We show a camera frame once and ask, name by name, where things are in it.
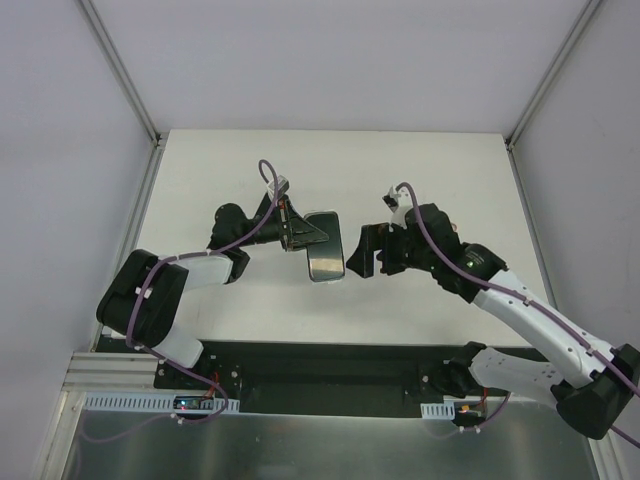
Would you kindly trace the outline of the black phone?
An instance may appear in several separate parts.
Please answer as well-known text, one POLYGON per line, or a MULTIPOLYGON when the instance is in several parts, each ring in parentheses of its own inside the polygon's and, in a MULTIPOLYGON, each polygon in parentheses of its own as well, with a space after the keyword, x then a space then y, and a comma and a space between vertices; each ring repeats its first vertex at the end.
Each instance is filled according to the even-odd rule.
POLYGON ((327 241, 306 249, 310 280, 315 283, 341 280, 345 276, 345 263, 338 214, 335 211, 313 212, 305 219, 328 235, 327 241))

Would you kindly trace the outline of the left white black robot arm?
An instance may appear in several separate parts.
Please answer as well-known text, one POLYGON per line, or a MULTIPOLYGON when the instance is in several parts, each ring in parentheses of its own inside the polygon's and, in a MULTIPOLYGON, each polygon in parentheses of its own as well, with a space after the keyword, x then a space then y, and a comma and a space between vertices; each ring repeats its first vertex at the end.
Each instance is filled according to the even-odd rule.
POLYGON ((218 379, 211 352, 176 320, 184 293, 236 282, 250 262, 245 247, 267 243, 286 252, 306 251, 310 279, 325 280, 328 273, 320 263, 340 257, 339 234, 336 213, 301 216, 288 197, 264 197, 253 217, 237 204, 224 204, 214 214, 204 251, 166 258, 132 251, 99 302, 97 320, 124 335, 129 347, 173 363, 188 388, 212 386, 218 379))

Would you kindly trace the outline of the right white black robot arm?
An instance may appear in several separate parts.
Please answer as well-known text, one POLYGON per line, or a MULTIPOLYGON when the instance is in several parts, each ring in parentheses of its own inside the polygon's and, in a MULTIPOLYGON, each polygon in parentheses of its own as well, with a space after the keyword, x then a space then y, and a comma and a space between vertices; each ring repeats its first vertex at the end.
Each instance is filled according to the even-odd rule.
POLYGON ((389 223, 361 229, 346 266, 362 278, 380 271, 429 273, 445 291, 491 314, 541 355, 535 361, 478 342, 464 345, 429 375, 432 387, 463 398, 484 387, 513 392, 555 409, 575 431, 600 440, 639 390, 639 352, 615 348, 533 295, 506 262, 480 244, 460 241, 434 204, 398 207, 389 223))

